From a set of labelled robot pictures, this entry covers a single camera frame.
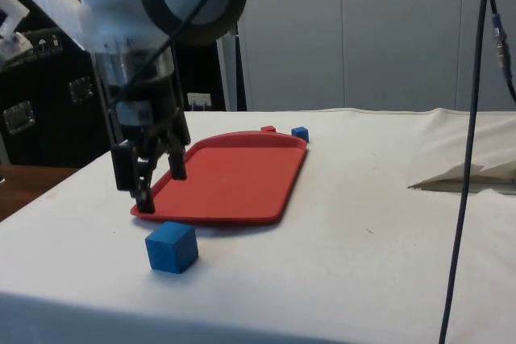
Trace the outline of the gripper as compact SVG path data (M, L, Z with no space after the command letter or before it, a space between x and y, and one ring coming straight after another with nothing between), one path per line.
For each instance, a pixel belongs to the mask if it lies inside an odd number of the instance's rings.
M133 86L102 81L106 112L114 132L111 149L118 191L129 192L141 213L154 213L151 180L169 141L169 169L186 180L189 128L181 88L174 73L143 78Z

